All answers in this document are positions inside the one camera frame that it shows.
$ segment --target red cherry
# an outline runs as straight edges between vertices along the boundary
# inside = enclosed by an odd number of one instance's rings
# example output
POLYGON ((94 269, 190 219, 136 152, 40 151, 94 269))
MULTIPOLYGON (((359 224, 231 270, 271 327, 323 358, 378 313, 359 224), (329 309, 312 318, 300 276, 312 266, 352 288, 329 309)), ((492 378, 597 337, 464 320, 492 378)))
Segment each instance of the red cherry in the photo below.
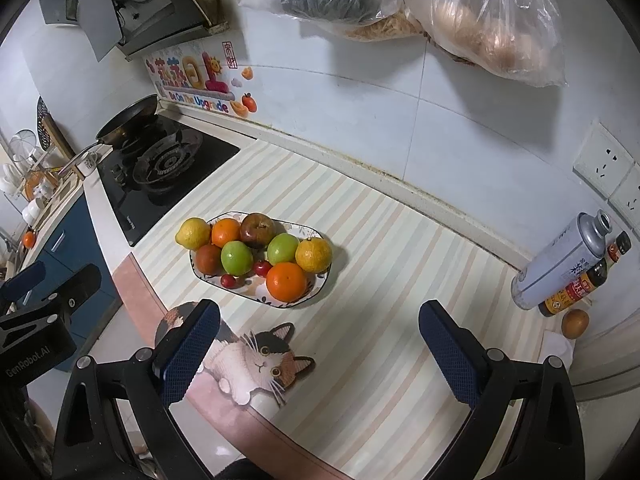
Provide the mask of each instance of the red cherry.
POLYGON ((254 272, 261 278, 266 278, 271 267, 273 266, 268 261, 260 260, 259 262, 254 263, 254 272))
POLYGON ((220 285, 225 288, 234 288, 236 286, 236 279, 231 274, 223 274, 220 278, 220 285))

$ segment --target gas stove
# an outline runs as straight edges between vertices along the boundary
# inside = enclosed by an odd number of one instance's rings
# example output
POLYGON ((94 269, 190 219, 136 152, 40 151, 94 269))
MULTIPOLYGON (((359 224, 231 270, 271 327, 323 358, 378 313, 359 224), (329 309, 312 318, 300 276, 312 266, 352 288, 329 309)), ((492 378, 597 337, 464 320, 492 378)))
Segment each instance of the gas stove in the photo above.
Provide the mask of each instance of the gas stove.
POLYGON ((118 224, 131 247, 240 148, 156 116, 98 164, 118 224))

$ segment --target wall socket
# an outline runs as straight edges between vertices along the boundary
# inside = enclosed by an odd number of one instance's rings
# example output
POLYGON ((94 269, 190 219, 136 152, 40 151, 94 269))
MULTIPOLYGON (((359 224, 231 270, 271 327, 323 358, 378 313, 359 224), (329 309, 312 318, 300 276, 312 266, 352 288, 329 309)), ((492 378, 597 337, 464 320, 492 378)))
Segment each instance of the wall socket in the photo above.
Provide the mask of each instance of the wall socket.
POLYGON ((640 166, 634 164, 609 202, 634 229, 640 228, 640 166))
POLYGON ((602 196, 609 198, 634 160, 616 138, 597 121, 574 162, 574 170, 602 196))

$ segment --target lemon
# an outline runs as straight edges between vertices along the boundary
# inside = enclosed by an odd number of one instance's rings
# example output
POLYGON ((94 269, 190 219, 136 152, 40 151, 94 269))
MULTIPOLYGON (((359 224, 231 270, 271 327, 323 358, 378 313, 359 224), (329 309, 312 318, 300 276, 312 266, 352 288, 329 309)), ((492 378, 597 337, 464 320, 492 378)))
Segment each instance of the lemon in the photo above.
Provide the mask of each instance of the lemon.
POLYGON ((185 249, 196 251, 209 243, 210 234, 211 226, 202 218, 189 218, 182 223, 175 234, 175 241, 185 249))
POLYGON ((323 238, 302 240, 296 249, 296 263, 306 272, 323 272, 331 265, 331 258, 331 246, 323 238))

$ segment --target striped tablecloth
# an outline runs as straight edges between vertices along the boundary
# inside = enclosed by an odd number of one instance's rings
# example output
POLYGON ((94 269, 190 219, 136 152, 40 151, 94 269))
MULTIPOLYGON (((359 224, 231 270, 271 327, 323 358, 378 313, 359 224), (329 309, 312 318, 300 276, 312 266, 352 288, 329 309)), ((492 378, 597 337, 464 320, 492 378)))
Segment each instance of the striped tablecloth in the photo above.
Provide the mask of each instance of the striped tablecloth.
MULTIPOLYGON (((252 406, 316 457, 356 480, 422 478, 455 436, 468 408, 455 401, 417 325, 438 299, 486 347, 535 361, 554 320, 510 297, 515 270, 396 200, 305 157, 256 141, 186 196, 135 247, 167 308, 215 300, 238 335, 295 325, 290 346, 316 369, 278 408, 252 406), (189 217, 263 212, 309 225, 337 248, 327 285, 297 308, 277 310, 201 282, 174 242, 189 217)), ((497 465, 513 427, 511 408, 482 472, 497 465)))

